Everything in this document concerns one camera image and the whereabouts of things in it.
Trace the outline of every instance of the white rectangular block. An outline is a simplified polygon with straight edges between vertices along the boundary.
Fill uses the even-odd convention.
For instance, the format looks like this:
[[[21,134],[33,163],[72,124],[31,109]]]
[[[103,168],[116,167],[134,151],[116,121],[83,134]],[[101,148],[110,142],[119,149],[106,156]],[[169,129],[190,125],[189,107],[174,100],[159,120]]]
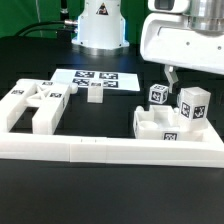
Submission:
[[[178,118],[181,130],[197,131],[207,128],[206,116],[210,95],[199,87],[181,89]]]
[[[102,103],[103,102],[103,80],[93,79],[89,81],[88,87],[88,103]]]

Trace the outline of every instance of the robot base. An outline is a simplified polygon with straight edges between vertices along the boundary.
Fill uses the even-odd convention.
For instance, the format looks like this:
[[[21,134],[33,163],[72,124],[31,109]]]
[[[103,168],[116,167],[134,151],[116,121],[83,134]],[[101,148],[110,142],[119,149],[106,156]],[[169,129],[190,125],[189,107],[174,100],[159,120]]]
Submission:
[[[119,47],[115,49],[99,49],[99,48],[85,47],[85,46],[76,44],[75,40],[72,40],[72,43],[73,43],[73,49],[75,51],[80,51],[90,55],[115,56],[119,54],[127,54],[129,52],[128,42],[123,47]]]

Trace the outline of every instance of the white wall piece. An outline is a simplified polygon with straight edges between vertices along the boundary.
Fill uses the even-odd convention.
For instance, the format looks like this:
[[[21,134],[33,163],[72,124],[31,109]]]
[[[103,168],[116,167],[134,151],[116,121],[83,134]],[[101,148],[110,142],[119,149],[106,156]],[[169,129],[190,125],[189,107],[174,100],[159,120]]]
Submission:
[[[198,142],[1,133],[0,158],[224,168],[222,140],[205,132]]]
[[[178,114],[171,106],[151,105],[149,111],[136,110],[133,128],[137,139],[179,140]]]
[[[223,144],[109,139],[107,163],[224,167]]]
[[[0,158],[69,162],[68,143],[64,136],[0,133]]]
[[[206,116],[210,95],[199,87],[181,89],[178,118],[181,130],[196,131],[207,128]]]
[[[88,103],[102,103],[103,102],[103,80],[91,79],[88,87]]]
[[[83,137],[71,143],[70,162],[106,163],[107,138]]]
[[[202,142],[208,132],[216,134],[206,118],[203,120],[206,129],[195,128],[191,131],[182,128],[183,122],[179,121],[179,110],[172,109],[171,106],[152,105],[149,111],[143,111],[137,107],[133,122],[135,137],[137,139]]]
[[[35,91],[35,83],[17,84],[0,101],[0,132],[9,132],[12,129],[26,109],[26,98]]]
[[[68,103],[68,85],[56,84],[32,119],[33,133],[52,135]]]
[[[0,101],[0,132],[9,132],[27,107],[39,107],[32,119],[34,134],[53,134],[78,85],[21,79]]]
[[[168,89],[167,86],[159,84],[151,86],[149,91],[149,101],[158,104],[165,103],[168,98]]]

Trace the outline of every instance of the dark cable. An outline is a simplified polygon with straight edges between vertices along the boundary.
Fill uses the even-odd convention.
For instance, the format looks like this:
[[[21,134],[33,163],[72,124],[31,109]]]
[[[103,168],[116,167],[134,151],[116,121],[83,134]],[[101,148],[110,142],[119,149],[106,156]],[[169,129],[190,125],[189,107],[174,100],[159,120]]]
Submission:
[[[57,31],[57,29],[48,29],[48,28],[37,28],[37,29],[32,29],[32,30],[28,30],[27,32],[23,33],[23,37],[27,36],[29,33],[35,32],[35,31]]]
[[[69,19],[67,0],[61,0],[61,20]]]
[[[57,32],[58,30],[59,30],[58,28],[57,29],[56,28],[55,29],[51,29],[51,28],[37,28],[37,29],[28,30],[27,32],[23,33],[22,36],[25,37],[29,33],[32,33],[32,32],[35,32],[35,31],[51,31],[51,32],[55,31],[55,32]],[[65,28],[63,28],[63,31],[70,32],[70,33],[74,33],[75,32],[73,29],[65,29]]]
[[[29,26],[24,27],[20,31],[18,31],[15,36],[21,35],[23,32],[37,26],[46,26],[46,25],[53,25],[53,24],[64,24],[64,21],[47,21],[47,22],[40,22],[40,23],[34,23]]]

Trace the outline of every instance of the small white cube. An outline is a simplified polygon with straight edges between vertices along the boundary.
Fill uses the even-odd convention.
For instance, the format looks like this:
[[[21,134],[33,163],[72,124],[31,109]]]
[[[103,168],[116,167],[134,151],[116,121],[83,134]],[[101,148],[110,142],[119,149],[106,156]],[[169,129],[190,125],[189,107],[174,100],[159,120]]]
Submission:
[[[92,79],[88,87],[88,103],[103,102],[103,79]]]
[[[155,84],[150,87],[149,101],[153,103],[163,104],[168,98],[168,86]]]

